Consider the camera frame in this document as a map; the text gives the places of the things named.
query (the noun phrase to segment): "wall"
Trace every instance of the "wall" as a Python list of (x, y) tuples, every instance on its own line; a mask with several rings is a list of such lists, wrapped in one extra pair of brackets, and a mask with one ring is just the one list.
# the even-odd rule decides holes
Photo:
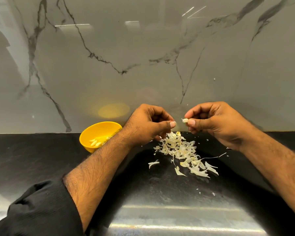
[(0, 0), (0, 133), (206, 101), (295, 130), (295, 0)]

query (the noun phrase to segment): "black shirt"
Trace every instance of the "black shirt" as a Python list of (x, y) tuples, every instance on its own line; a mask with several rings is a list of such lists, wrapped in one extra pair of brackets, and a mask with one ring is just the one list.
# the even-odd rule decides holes
[(31, 186), (0, 220), (0, 236), (80, 236), (79, 212), (61, 179)]

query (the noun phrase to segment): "person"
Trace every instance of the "person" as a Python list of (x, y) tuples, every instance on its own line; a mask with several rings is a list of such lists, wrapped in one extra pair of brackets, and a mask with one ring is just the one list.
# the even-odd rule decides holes
[[(189, 131), (207, 131), (242, 152), (295, 212), (295, 153), (261, 132), (227, 103), (202, 103), (186, 114)], [(4, 235), (83, 235), (119, 164), (135, 146), (160, 140), (176, 126), (162, 108), (142, 104), (124, 128), (56, 181), (30, 187), (0, 221)]]

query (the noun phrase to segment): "hairy forearm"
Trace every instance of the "hairy forearm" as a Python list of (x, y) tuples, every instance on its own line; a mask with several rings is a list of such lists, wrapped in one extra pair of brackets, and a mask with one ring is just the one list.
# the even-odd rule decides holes
[(295, 212), (295, 153), (259, 130), (252, 133), (240, 151)]
[(64, 178), (85, 231), (119, 164), (131, 149), (123, 131), (117, 133)]

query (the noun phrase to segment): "yellow bowl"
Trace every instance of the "yellow bowl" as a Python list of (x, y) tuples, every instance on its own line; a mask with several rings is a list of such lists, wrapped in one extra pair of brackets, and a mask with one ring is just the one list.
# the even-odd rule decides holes
[(89, 152), (94, 152), (98, 147), (90, 146), (90, 140), (96, 138), (98, 142), (106, 142), (107, 137), (112, 137), (118, 131), (122, 129), (122, 126), (116, 122), (99, 122), (87, 129), (85, 129), (80, 135), (80, 143)]

